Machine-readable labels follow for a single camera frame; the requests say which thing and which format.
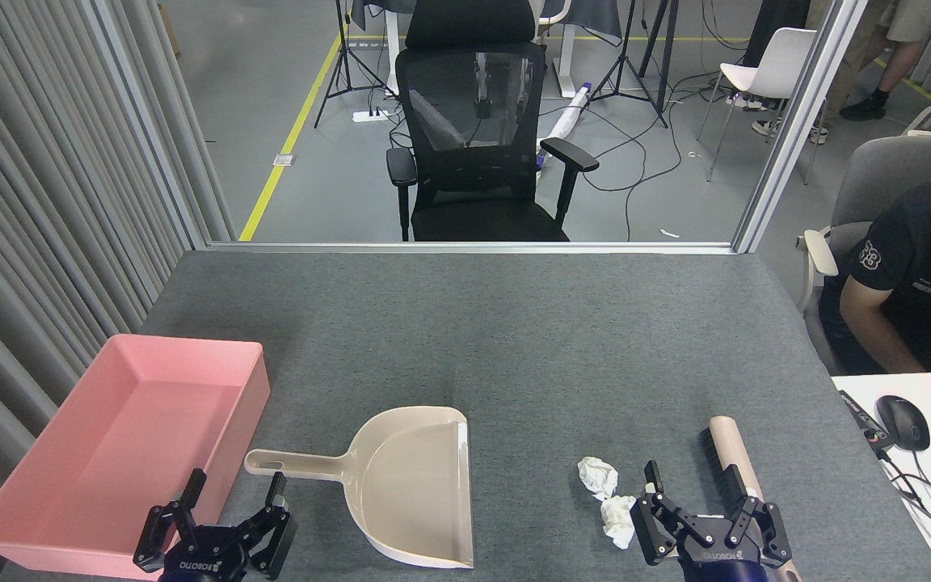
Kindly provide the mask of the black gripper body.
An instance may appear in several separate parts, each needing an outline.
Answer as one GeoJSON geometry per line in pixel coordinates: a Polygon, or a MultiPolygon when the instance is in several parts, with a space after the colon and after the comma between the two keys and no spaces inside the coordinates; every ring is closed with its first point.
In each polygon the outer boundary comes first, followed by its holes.
{"type": "Polygon", "coordinates": [[[772,542],[773,530],[753,518],[690,518],[677,530],[677,561],[686,581],[766,581],[772,542]]]}
{"type": "Polygon", "coordinates": [[[165,556],[162,581],[241,581],[249,559],[249,538],[235,527],[197,526],[196,545],[180,541],[165,556]]]}

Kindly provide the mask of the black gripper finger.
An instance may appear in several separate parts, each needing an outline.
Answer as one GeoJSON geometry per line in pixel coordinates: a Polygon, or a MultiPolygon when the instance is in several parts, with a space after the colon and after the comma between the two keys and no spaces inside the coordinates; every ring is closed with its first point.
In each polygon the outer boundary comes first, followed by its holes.
{"type": "Polygon", "coordinates": [[[768,567],[783,566],[791,559],[790,542],[778,505],[765,504],[756,497],[745,495],[736,502],[735,511],[729,519],[728,548],[739,548],[744,542],[758,548],[756,559],[753,558],[753,550],[743,550],[744,559],[760,561],[768,567]]]}
{"type": "Polygon", "coordinates": [[[196,507],[204,483],[206,474],[203,469],[192,469],[183,493],[177,500],[167,506],[152,506],[133,553],[133,563],[142,571],[156,571],[165,567],[163,549],[171,526],[177,528],[179,535],[177,550],[195,553],[199,549],[192,510],[196,507]]]}
{"type": "Polygon", "coordinates": [[[284,473],[275,472],[261,511],[235,526],[239,560],[233,580],[242,580],[249,567],[262,572],[267,580],[280,577],[298,529],[282,497],[285,485],[284,473]]]}
{"type": "Polygon", "coordinates": [[[657,463],[647,462],[643,473],[647,481],[644,494],[638,498],[630,512],[646,563],[656,566],[670,552],[682,549],[686,542],[710,548],[713,535],[708,526],[663,492],[657,463]]]}

